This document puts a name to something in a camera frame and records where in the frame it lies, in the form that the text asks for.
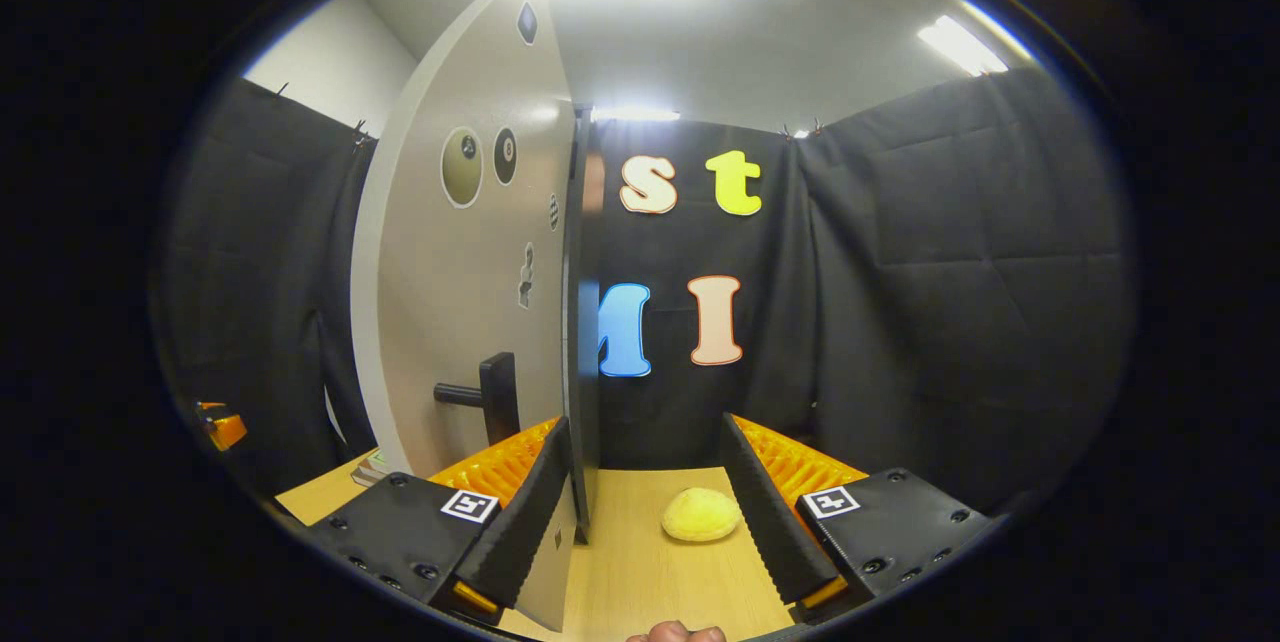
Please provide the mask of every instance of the hand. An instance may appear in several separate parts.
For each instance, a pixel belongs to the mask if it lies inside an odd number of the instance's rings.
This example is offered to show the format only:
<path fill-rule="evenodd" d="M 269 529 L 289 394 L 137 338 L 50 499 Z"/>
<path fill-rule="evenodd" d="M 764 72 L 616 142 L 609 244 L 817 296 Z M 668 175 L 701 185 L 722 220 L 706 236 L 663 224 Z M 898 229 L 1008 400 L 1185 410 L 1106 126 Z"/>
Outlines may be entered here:
<path fill-rule="evenodd" d="M 685 624 L 672 620 L 653 625 L 649 634 L 632 634 L 627 637 L 627 642 L 726 642 L 726 639 L 724 630 L 718 627 L 689 632 Z"/>

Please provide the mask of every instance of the yellow sponge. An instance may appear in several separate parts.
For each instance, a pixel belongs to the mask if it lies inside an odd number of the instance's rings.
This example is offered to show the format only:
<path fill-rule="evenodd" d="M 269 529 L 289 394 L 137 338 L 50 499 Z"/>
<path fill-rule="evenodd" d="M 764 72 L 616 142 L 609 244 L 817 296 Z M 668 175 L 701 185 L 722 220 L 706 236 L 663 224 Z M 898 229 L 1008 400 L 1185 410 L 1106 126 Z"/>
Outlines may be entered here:
<path fill-rule="evenodd" d="M 662 515 L 662 528 L 676 540 L 710 542 L 733 532 L 742 519 L 737 503 L 723 492 L 690 487 L 678 492 Z"/>

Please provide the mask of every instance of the wooden table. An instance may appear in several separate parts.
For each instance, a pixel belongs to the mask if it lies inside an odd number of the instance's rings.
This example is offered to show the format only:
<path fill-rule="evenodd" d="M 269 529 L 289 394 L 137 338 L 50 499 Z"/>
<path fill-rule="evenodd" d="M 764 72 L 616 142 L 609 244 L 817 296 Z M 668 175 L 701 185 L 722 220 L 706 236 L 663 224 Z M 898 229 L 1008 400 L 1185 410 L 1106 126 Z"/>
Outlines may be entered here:
<path fill-rule="evenodd" d="M 352 460 L 276 500 L 303 524 L 319 522 L 360 495 Z M 728 639 L 746 639 L 791 618 L 778 599 L 746 524 L 716 542 L 681 542 L 662 531 L 662 512 L 686 487 L 732 496 L 723 468 L 599 472 L 590 545 L 575 545 L 564 600 L 564 632 L 550 632 L 516 610 L 500 629 L 547 641 L 622 642 L 655 623 L 678 619 L 689 629 L 717 624 Z"/>

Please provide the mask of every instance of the finger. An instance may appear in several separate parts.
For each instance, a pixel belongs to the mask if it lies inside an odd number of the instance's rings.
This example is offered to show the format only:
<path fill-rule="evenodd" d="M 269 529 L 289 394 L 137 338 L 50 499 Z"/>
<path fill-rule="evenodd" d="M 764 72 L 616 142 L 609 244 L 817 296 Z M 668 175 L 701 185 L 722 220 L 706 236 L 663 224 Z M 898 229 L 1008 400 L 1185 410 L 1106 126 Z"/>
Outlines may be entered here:
<path fill-rule="evenodd" d="M 724 630 L 718 627 L 708 627 L 691 633 L 687 642 L 726 642 Z"/>
<path fill-rule="evenodd" d="M 689 628 L 680 620 L 659 622 L 649 630 L 649 642 L 686 642 Z"/>

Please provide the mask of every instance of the black curtain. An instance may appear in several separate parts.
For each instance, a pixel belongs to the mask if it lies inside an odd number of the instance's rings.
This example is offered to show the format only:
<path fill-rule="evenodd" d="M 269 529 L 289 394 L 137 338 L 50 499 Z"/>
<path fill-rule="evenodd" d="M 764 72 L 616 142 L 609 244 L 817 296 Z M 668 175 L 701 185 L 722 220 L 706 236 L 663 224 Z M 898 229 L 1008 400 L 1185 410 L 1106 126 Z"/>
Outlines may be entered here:
<path fill-rule="evenodd" d="M 603 466 L 714 464 L 736 411 L 868 472 L 908 466 L 993 509 L 1051 483 L 1101 425 L 1133 330 L 1111 162 L 1041 72 L 924 90 L 818 136 L 695 121 L 598 124 L 602 292 L 643 283 L 653 372 L 600 379 Z M 760 212 L 703 164 L 745 151 Z M 631 155 L 667 156 L 672 212 L 631 214 Z M 689 359 L 685 283 L 731 274 L 735 364 Z"/>
<path fill-rule="evenodd" d="M 157 327 L 174 393 L 183 409 L 225 402 L 242 417 L 246 437 L 224 455 L 264 495 L 375 445 L 348 294 L 372 147 L 339 121 L 234 81 L 210 105 L 173 185 Z"/>

